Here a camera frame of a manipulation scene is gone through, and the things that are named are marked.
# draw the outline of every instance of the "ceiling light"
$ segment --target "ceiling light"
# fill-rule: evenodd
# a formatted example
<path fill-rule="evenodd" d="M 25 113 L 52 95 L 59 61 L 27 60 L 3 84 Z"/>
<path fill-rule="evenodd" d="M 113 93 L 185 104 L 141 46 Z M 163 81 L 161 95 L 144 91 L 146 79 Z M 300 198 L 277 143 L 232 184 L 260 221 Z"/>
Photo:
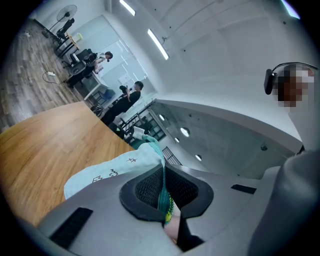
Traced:
<path fill-rule="evenodd" d="M 195 155 L 195 158 L 198 159 L 199 161 L 202 161 L 202 157 L 201 157 L 201 155 L 199 155 L 199 154 L 196 154 L 196 155 Z"/>
<path fill-rule="evenodd" d="M 162 47 L 159 40 L 156 38 L 155 34 L 148 29 L 148 35 L 151 37 L 151 39 L 154 41 L 155 45 L 159 48 L 160 52 L 162 53 L 165 60 L 169 59 L 169 55 L 167 54 L 166 50 Z"/>
<path fill-rule="evenodd" d="M 183 134 L 184 136 L 189 137 L 190 131 L 189 131 L 188 128 L 181 127 L 181 128 L 180 128 L 180 131 L 182 132 L 182 134 Z"/>
<path fill-rule="evenodd" d="M 284 7 L 286 8 L 286 11 L 291 17 L 294 17 L 300 20 L 300 16 L 298 15 L 298 13 L 290 6 L 290 4 L 287 3 L 286 0 L 281 0 L 281 2 L 283 3 Z"/>
<path fill-rule="evenodd" d="M 120 0 L 120 4 L 122 4 L 133 16 L 136 15 L 136 11 L 132 9 L 124 0 Z"/>

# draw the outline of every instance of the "white desk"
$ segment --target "white desk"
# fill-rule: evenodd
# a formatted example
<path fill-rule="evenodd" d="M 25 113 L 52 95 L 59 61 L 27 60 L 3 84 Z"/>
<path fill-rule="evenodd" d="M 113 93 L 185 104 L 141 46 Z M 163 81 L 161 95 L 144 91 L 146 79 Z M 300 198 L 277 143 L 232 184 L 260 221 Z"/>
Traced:
<path fill-rule="evenodd" d="M 99 86 L 104 86 L 107 89 L 109 89 L 109 86 L 107 85 L 107 83 L 100 77 L 99 73 L 96 74 L 95 72 L 92 71 L 92 76 L 93 78 L 97 81 L 97 85 L 87 94 L 87 96 L 84 97 L 84 100 L 86 101 L 90 95 L 92 95 L 98 88 Z"/>

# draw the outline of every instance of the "person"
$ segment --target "person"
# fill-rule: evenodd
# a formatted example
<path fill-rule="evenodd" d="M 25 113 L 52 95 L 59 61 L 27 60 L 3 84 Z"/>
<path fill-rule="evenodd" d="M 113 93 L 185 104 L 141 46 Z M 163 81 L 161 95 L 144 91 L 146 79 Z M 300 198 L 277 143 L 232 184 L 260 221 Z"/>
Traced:
<path fill-rule="evenodd" d="M 141 81 L 136 81 L 134 83 L 135 92 L 130 94 L 130 90 L 126 89 L 126 95 L 105 113 L 101 121 L 108 126 L 115 120 L 116 116 L 127 112 L 139 100 L 143 87 L 144 84 Z"/>
<path fill-rule="evenodd" d="M 103 67 L 98 68 L 98 64 L 103 62 L 104 60 L 107 60 L 107 62 L 109 62 L 113 58 L 113 56 L 114 55 L 110 51 L 107 51 L 106 53 L 92 53 L 87 60 L 84 60 L 85 62 L 89 62 L 84 71 L 80 72 L 79 74 L 73 75 L 66 81 L 68 87 L 72 89 L 76 83 L 80 82 L 84 77 L 90 75 L 92 71 L 98 74 L 99 71 L 103 69 Z"/>

